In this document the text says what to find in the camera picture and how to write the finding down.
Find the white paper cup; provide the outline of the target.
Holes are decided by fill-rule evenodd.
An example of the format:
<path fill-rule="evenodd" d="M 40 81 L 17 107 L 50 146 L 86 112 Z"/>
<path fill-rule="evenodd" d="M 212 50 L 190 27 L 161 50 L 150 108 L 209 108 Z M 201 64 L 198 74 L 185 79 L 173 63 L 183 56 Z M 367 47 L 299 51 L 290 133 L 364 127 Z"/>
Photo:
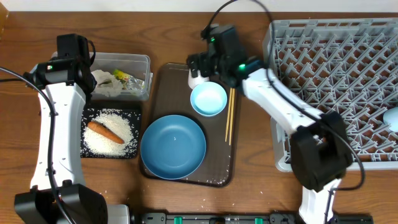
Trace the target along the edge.
<path fill-rule="evenodd" d="M 202 75 L 200 75 L 198 78 L 192 78 L 191 74 L 190 74 L 190 70 L 188 73 L 188 85 L 189 87 L 193 90 L 196 86 L 208 82 L 210 81 L 209 77 L 203 77 Z"/>

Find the white tissue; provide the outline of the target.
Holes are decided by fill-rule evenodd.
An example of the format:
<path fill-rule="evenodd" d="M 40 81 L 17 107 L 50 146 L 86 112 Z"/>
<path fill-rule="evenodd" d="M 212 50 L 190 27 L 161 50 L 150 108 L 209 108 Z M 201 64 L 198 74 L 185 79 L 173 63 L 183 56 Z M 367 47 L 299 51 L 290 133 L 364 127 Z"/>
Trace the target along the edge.
<path fill-rule="evenodd" d="M 93 93 L 107 97 L 116 97 L 123 91 L 123 84 L 111 73 L 95 70 L 91 74 L 96 80 L 96 87 Z"/>

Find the foil snack wrapper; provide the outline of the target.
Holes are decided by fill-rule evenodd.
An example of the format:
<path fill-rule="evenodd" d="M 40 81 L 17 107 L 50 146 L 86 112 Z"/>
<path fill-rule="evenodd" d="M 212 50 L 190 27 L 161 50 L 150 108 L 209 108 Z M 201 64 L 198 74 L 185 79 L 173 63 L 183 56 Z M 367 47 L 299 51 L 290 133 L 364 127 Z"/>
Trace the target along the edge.
<path fill-rule="evenodd" d="M 127 74 L 121 70 L 114 70 L 114 77 L 123 85 L 123 90 L 143 90 L 144 81 Z"/>

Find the orange carrot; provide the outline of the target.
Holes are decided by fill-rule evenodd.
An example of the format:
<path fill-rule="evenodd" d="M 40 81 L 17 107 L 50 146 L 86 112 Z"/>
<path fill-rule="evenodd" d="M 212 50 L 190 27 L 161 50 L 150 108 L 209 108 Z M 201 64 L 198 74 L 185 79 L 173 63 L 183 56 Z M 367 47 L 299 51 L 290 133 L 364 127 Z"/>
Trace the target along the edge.
<path fill-rule="evenodd" d="M 90 130 L 104 136 L 106 139 L 109 139 L 112 142 L 118 144 L 124 144 L 123 139 L 121 139 L 118 135 L 114 134 L 112 131 L 110 131 L 107 127 L 103 126 L 101 123 L 98 123 L 96 121 L 90 121 L 87 127 Z"/>

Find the white rice pile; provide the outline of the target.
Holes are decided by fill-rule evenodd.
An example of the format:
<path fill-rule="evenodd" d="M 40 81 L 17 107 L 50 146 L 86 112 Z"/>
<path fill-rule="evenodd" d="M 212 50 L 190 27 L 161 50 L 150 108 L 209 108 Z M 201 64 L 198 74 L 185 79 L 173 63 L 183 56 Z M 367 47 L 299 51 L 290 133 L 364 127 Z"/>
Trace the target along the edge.
<path fill-rule="evenodd" d="M 124 142 L 116 143 L 107 137 L 85 128 L 83 132 L 83 145 L 95 156 L 108 158 L 130 158 L 137 151 L 137 139 L 134 126 L 129 120 L 116 113 L 101 113 L 93 121 L 102 124 L 105 128 L 120 137 Z"/>

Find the dark blue plate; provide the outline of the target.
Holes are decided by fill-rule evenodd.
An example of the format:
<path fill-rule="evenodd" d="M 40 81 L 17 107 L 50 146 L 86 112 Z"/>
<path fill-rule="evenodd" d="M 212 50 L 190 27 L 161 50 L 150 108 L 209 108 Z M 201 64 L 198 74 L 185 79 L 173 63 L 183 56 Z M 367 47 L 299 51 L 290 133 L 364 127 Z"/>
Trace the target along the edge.
<path fill-rule="evenodd" d="M 141 139 L 141 159 L 156 177 L 182 179 L 194 173 L 206 154 L 206 137 L 192 119 L 167 115 L 155 120 Z"/>

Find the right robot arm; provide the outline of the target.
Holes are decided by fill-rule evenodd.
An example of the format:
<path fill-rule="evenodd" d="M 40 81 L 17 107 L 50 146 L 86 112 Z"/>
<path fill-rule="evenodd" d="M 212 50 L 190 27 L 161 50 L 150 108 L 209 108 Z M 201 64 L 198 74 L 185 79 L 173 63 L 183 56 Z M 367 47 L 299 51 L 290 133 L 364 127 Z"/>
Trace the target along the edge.
<path fill-rule="evenodd" d="M 202 52 L 189 55 L 187 65 L 193 77 L 218 75 L 242 91 L 289 135 L 291 168 L 303 187 L 298 214 L 304 223 L 329 223 L 335 191 L 353 163 L 343 118 L 306 104 L 256 57 Z"/>

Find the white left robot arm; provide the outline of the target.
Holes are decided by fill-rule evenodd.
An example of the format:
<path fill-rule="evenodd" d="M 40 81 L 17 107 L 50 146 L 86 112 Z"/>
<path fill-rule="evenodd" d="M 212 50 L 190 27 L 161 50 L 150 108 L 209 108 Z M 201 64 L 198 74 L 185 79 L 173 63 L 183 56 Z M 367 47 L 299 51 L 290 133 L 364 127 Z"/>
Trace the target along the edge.
<path fill-rule="evenodd" d="M 80 122 L 95 87 L 90 63 L 51 60 L 24 78 L 39 90 L 40 144 L 30 190 L 15 196 L 16 213 L 24 223 L 130 223 L 127 205 L 108 205 L 85 185 Z"/>

